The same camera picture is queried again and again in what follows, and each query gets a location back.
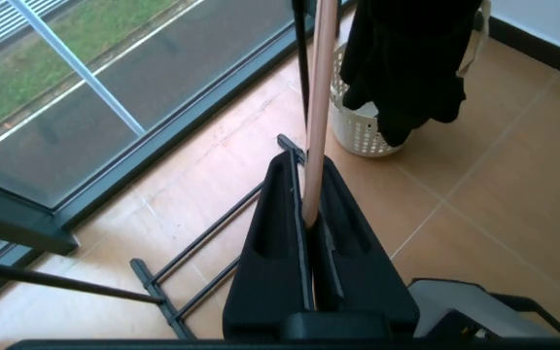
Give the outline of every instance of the black cloth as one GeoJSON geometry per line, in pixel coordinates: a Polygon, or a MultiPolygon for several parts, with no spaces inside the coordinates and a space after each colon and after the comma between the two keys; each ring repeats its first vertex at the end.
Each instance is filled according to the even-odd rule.
{"type": "Polygon", "coordinates": [[[481,0],[358,0],[340,68],[351,110],[372,101],[390,146],[429,118],[457,119],[466,99],[457,70],[481,0]]]}

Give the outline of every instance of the perforated basket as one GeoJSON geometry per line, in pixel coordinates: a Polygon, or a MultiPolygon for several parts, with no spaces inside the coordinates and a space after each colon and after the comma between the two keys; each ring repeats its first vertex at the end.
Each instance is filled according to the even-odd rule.
{"type": "Polygon", "coordinates": [[[365,106],[356,111],[351,111],[342,105],[342,96],[347,91],[347,86],[340,79],[340,64],[345,53],[345,45],[334,50],[334,71],[331,86],[330,121],[332,132],[338,142],[347,151],[363,157],[384,157],[399,150],[400,147],[391,147],[377,131],[376,109],[365,106]]]}

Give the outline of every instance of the asphalt road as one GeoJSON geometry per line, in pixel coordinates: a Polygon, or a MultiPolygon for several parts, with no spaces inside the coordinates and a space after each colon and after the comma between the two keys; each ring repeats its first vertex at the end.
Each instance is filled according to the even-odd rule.
{"type": "MultiPolygon", "coordinates": [[[[148,129],[291,19],[289,0],[204,0],[98,79],[148,129]]],[[[56,205],[135,137],[83,85],[0,143],[0,187],[56,205]]]]}

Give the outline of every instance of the laundry basket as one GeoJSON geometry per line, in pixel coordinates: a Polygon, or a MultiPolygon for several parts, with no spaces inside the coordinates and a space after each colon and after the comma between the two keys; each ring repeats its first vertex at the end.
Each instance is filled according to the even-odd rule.
{"type": "Polygon", "coordinates": [[[332,91],[330,94],[332,132],[342,147],[354,155],[371,158],[388,156],[398,151],[401,146],[389,146],[377,131],[377,109],[375,105],[369,102],[356,111],[342,105],[342,96],[349,88],[340,79],[340,65],[345,53],[345,46],[343,44],[334,50],[332,91]]]}

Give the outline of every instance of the tiled floor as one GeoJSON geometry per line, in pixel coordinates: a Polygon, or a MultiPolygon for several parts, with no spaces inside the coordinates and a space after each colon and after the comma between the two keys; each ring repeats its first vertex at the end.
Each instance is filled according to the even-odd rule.
{"type": "MultiPolygon", "coordinates": [[[[476,282],[535,298],[560,319],[560,73],[491,41],[466,89],[458,121],[428,123],[392,157],[352,156],[331,134],[327,153],[405,281],[476,282]]],[[[35,267],[143,292],[131,258],[157,271],[263,178],[279,132],[304,144],[298,90],[293,57],[79,227],[79,252],[35,267]]],[[[253,208],[164,283],[177,305],[239,253],[253,208]]],[[[198,336],[222,336],[227,292],[190,315],[198,336]]],[[[152,305],[28,285],[0,296],[0,347],[173,336],[152,305]]]]}

